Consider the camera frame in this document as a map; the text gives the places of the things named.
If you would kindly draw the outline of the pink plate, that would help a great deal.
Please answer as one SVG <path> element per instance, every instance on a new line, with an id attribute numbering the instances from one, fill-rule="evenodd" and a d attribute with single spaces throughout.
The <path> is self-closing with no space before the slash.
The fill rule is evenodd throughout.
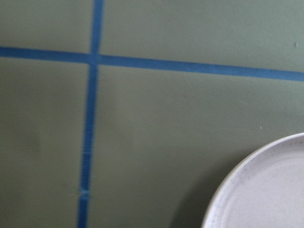
<path id="1" fill-rule="evenodd" d="M 206 210 L 204 228 L 302 228 L 304 135 L 263 146 L 221 182 Z"/>

